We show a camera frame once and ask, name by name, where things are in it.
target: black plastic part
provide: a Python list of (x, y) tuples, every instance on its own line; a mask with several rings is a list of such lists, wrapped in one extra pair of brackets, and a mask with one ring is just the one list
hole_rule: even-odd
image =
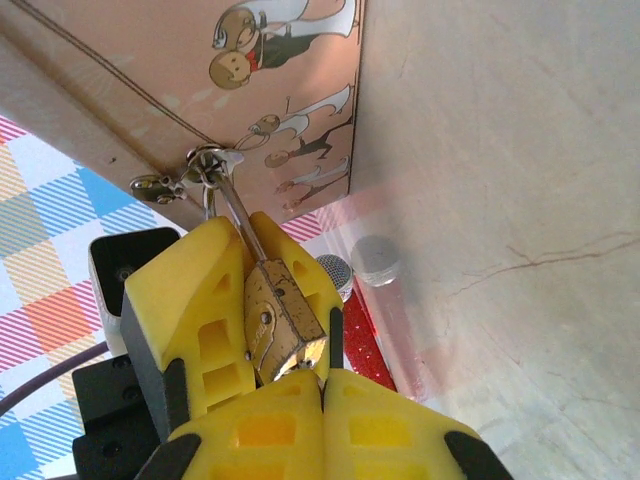
[(513, 480), (491, 447), (482, 440), (457, 431), (447, 433), (444, 440), (467, 480)]
[(75, 370), (72, 378), (87, 433), (131, 410), (146, 409), (128, 355)]
[(173, 228), (163, 227), (110, 235), (91, 243), (89, 253), (111, 315), (120, 316), (126, 278), (179, 239)]
[(73, 372), (86, 434), (73, 442), (80, 480), (131, 480), (160, 440), (127, 355)]
[(78, 477), (132, 480), (159, 443), (149, 412), (138, 408), (73, 441)]
[(344, 316), (339, 308), (329, 316), (329, 368), (344, 368)]
[(188, 433), (160, 445), (135, 480), (180, 480), (201, 442), (198, 435)]
[(126, 293), (122, 306), (120, 333), (135, 369), (149, 413), (161, 441), (189, 421), (189, 398), (184, 361), (176, 358), (162, 372), (133, 312)]

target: cartoon face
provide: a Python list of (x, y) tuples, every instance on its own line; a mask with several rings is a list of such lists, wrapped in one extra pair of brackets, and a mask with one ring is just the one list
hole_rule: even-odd
[(300, 206), (302, 202), (300, 201), (299, 198), (296, 198), (295, 200), (290, 200), (287, 203), (285, 203), (282, 208), (284, 208), (285, 210), (295, 210), (296, 208), (298, 208)]
[(213, 83), (225, 90), (234, 90), (249, 83), (251, 62), (241, 52), (223, 52), (209, 65)]
[(288, 192), (289, 190), (291, 190), (295, 186), (296, 186), (296, 184), (293, 183), (293, 181), (291, 181), (291, 180), (287, 180), (286, 182), (282, 182), (280, 184), (280, 186), (278, 186), (278, 188), (276, 188), (276, 195)]
[(265, 115), (256, 122), (259, 133), (271, 135), (280, 126), (280, 118), (277, 115)]
[(289, 160), (289, 152), (285, 152), (284, 150), (280, 150), (279, 152), (274, 152), (267, 155), (267, 158), (264, 159), (264, 164), (269, 168), (278, 168)]
[(217, 49), (237, 50), (247, 45), (256, 33), (256, 21), (246, 8), (228, 11), (218, 22), (213, 46)]

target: cartoon character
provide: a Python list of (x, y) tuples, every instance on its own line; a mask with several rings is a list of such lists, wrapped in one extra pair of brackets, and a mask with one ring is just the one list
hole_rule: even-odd
[[(254, 72), (281, 67), (303, 54), (320, 35), (349, 36), (356, 0), (344, 0), (342, 9), (328, 17), (301, 20), (306, 3), (301, 9), (301, 0), (253, 0), (227, 10), (214, 35), (214, 48), (226, 50), (209, 65), (213, 83), (235, 90), (247, 85)], [(283, 25), (272, 28), (271, 23)]]
[(318, 159), (325, 159), (327, 158), (328, 153), (333, 148), (333, 145), (328, 142), (329, 135), (342, 127), (351, 125), (352, 123), (353, 115), (349, 117), (349, 120), (347, 120), (346, 122), (330, 128), (320, 138), (317, 138), (309, 143), (305, 142), (302, 138), (298, 138), (298, 141), (300, 142), (300, 148), (291, 152), (280, 150), (278, 152), (271, 153), (267, 155), (267, 158), (264, 159), (264, 164), (269, 168), (278, 168), (287, 163), (291, 158), (301, 157), (303, 155), (308, 155), (309, 153), (314, 153), (319, 150), (322, 150), (323, 152), (320, 157), (318, 157)]
[(313, 172), (307, 173), (306, 175), (301, 175), (291, 180), (287, 180), (286, 182), (282, 182), (280, 186), (278, 186), (278, 188), (276, 189), (275, 193), (276, 194), (285, 193), (291, 190), (296, 185), (300, 185), (303, 183), (311, 183), (317, 180), (322, 180), (323, 178), (331, 177), (336, 173), (348, 172), (350, 159), (351, 157), (349, 157), (349, 155), (347, 155), (346, 157), (343, 157), (342, 163), (339, 166), (337, 166), (333, 170), (329, 170), (328, 172), (323, 173), (322, 175), (320, 175), (320, 172), (322, 171), (320, 165), (316, 165), (316, 168), (313, 170)]
[(326, 188), (329, 188), (331, 185), (333, 185), (334, 183), (339, 182), (340, 180), (342, 180), (343, 178), (346, 178), (347, 176), (349, 176), (349, 172), (345, 172), (344, 174), (340, 175), (338, 178), (336, 178), (335, 180), (331, 180), (328, 183), (325, 183), (324, 185), (309, 185), (310, 190), (307, 192), (306, 195), (303, 195), (300, 198), (296, 198), (294, 200), (290, 200), (287, 203), (285, 203), (282, 208), (284, 208), (285, 210), (295, 210), (296, 208), (298, 208), (302, 202), (309, 200), (311, 197), (313, 197), (314, 195), (318, 195), (320, 192), (322, 192), (323, 190), (325, 190)]
[[(249, 133), (242, 139), (238, 141), (235, 145), (236, 150), (253, 150), (261, 147), (265, 143), (269, 141), (271, 135), (275, 135), (276, 133), (281, 133), (286, 130), (293, 130), (295, 135), (293, 138), (297, 138), (304, 131), (309, 128), (311, 120), (309, 115), (316, 110), (320, 110), (323, 107), (332, 107), (333, 112), (329, 114), (329, 116), (333, 116), (337, 113), (341, 113), (344, 106), (349, 101), (349, 97), (351, 96), (351, 92), (353, 87), (347, 85), (341, 91), (334, 93), (333, 95), (329, 95), (326, 98), (323, 98), (319, 102), (314, 103), (302, 110), (298, 110), (293, 113), (289, 113), (289, 98), (287, 98), (287, 109), (285, 112), (285, 117), (281, 119), (278, 115), (270, 114), (265, 115), (256, 123), (249, 127)], [(258, 138), (259, 141), (253, 142), (251, 146), (245, 146), (252, 139)]]
[(240, 50), (257, 35), (273, 33), (269, 24), (288, 24), (299, 19), (308, 0), (253, 0), (238, 3), (222, 14), (213, 34), (213, 48)]

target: checkered tablecloth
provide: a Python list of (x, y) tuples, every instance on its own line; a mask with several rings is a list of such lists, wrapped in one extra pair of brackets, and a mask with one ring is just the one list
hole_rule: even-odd
[[(1, 116), (0, 176), (3, 397), (104, 339), (88, 273), (95, 238), (177, 227)], [(283, 228), (312, 254), (327, 252), (315, 214)], [(74, 472), (71, 442), (82, 434), (65, 375), (0, 418), (0, 480)]]

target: wire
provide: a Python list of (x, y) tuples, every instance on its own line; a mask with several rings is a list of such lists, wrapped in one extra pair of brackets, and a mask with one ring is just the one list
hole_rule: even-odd
[(108, 351), (107, 342), (98, 343), (36, 375), (0, 400), (0, 417), (47, 383)]

